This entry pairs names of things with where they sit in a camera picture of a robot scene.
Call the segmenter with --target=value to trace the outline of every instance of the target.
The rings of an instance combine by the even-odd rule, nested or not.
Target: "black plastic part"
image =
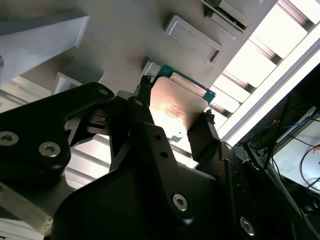
[[[128,164],[69,196],[54,217],[51,240],[236,239],[228,231],[220,185],[204,173],[178,170],[193,203],[188,228],[168,221],[150,172]]]
[[[0,179],[37,185],[57,182],[70,160],[69,145],[82,117],[113,98],[105,86],[89,83],[0,114],[0,131],[19,137],[14,145],[0,146]],[[58,144],[58,156],[42,156],[39,146],[44,142]]]
[[[246,173],[238,165],[234,149],[219,140],[214,125],[206,115],[202,114],[188,131],[193,160],[199,163],[196,169],[213,176],[223,186],[228,202],[226,214],[232,221],[230,231],[239,234],[238,238],[260,239]],[[241,217],[255,229],[253,236],[242,228]]]

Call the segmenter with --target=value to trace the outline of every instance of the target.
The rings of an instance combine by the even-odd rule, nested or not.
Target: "black cable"
[[[285,106],[283,108],[283,112],[282,112],[282,115],[281,115],[281,118],[280,118],[280,123],[279,123],[279,126],[276,128],[276,133],[274,135],[272,147],[271,147],[271,149],[270,149],[270,151],[268,153],[268,156],[266,157],[266,160],[265,160],[265,163],[264,163],[264,166],[263,166],[264,169],[267,169],[268,164],[269,164],[270,159],[271,159],[271,155],[274,152],[275,146],[277,144],[277,139],[279,138],[279,135],[280,135],[280,130],[281,130],[282,123],[284,122],[286,113],[288,111],[290,100],[291,100],[291,95],[289,95],[288,99],[286,100]]]
[[[280,178],[281,183],[283,184],[283,186],[285,187],[285,189],[288,191],[288,193],[291,195],[289,189],[287,188],[286,184],[284,183],[284,181],[283,181],[283,179],[282,179],[282,177],[281,177],[281,174],[280,174],[278,165],[277,165],[276,161],[274,160],[274,153],[271,154],[271,159],[272,159],[272,163],[276,166],[276,170],[277,170],[277,173],[278,173],[278,175],[279,175],[279,178]],[[301,216],[302,216],[302,218],[303,218],[303,216],[305,215],[304,212],[302,211],[301,207],[298,206],[298,204],[297,204],[297,207],[298,207],[298,209],[299,209],[299,211],[300,211],[300,213],[301,213]]]
[[[296,138],[296,137],[294,137],[294,136],[287,135],[287,137],[292,138],[292,139],[295,139],[295,140],[298,140],[299,142],[301,142],[301,143],[303,143],[303,144],[305,144],[305,145],[308,145],[308,146],[310,146],[310,147],[317,147],[317,145],[311,145],[311,144],[306,143],[305,141],[302,141],[302,140],[300,140],[299,138]]]
[[[314,118],[308,118],[308,119],[311,120],[311,121],[320,122],[320,120],[318,120],[318,119],[314,119]]]
[[[310,153],[310,151],[312,151],[313,149],[315,149],[315,147],[319,147],[319,146],[320,146],[320,145],[313,146],[312,148],[310,148],[310,149],[303,155],[303,157],[302,157],[302,159],[301,159],[301,161],[300,161],[300,165],[299,165],[300,175],[301,175],[303,181],[305,181],[305,183],[308,184],[307,189],[312,188],[312,189],[317,190],[317,191],[320,191],[320,189],[318,189],[318,188],[316,188],[316,187],[313,187],[313,185],[316,184],[317,182],[309,183],[309,182],[307,182],[307,180],[305,179],[305,176],[304,176],[304,174],[303,174],[303,172],[302,172],[302,164],[304,163],[304,160],[305,160],[306,156],[308,155],[308,153]]]

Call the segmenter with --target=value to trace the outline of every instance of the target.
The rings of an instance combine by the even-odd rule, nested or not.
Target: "screw hole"
[[[45,146],[45,150],[53,153],[56,149],[54,146],[48,145],[48,146]]]
[[[237,188],[239,189],[240,192],[242,192],[242,193],[245,192],[244,188],[241,185],[237,184],[236,186],[237,186]]]
[[[1,137],[2,141],[7,141],[7,142],[11,142],[12,141],[12,136],[5,134]]]
[[[239,178],[241,178],[241,179],[242,179],[242,176],[241,176],[240,172],[235,171],[235,175],[237,175]]]
[[[161,155],[163,158],[165,158],[165,159],[168,158],[168,153],[166,153],[165,151],[161,151],[161,152],[160,152],[160,155]]]
[[[184,201],[181,199],[181,198],[177,198],[176,199],[176,202],[180,205],[180,206],[183,206],[184,205]]]

